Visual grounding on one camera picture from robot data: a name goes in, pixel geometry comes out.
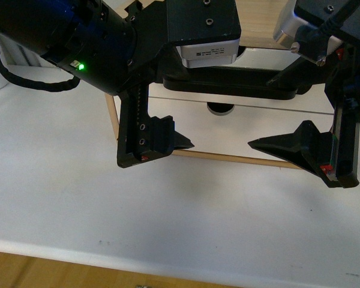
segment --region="screw hole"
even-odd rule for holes
[[[208,25],[208,26],[212,26],[214,24],[214,20],[209,18],[205,21],[205,23]]]

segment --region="black cable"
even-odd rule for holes
[[[360,0],[348,0],[348,2],[340,8],[340,10],[333,16],[333,20],[337,23],[343,24],[360,6]]]
[[[20,76],[17,76],[6,69],[0,59],[0,74],[7,79],[9,82],[21,86],[24,88],[35,89],[35,90],[44,90],[48,92],[62,92],[68,91],[76,88],[79,83],[80,79],[76,76],[73,79],[59,82],[59,83],[44,83],[39,81],[33,81],[29,79],[24,79]]]
[[[319,32],[327,36],[334,35],[341,27],[344,22],[359,8],[360,0],[348,0],[339,11],[325,21],[320,27]]]

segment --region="white table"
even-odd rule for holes
[[[176,156],[123,170],[101,91],[8,85],[0,251],[242,287],[359,288],[360,186]]]

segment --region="wooden frame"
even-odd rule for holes
[[[111,120],[112,127],[113,127],[113,132],[115,134],[115,139],[116,139],[116,141],[118,141],[119,118],[118,118],[118,112],[117,112],[116,105],[115,105],[115,99],[113,96],[106,94],[106,102],[107,102],[110,120]],[[256,165],[263,165],[263,166],[273,166],[273,167],[280,167],[280,168],[300,169],[299,167],[297,167],[291,163],[285,162],[285,161],[250,158],[250,157],[242,157],[242,156],[235,156],[235,155],[215,154],[215,153],[207,153],[207,152],[200,152],[200,151],[176,150],[172,153],[172,155],[209,159],[209,160],[218,160],[218,161],[228,161],[228,162],[236,162],[236,163],[256,164]]]

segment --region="wooden floor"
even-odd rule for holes
[[[0,288],[229,288],[0,253]]]

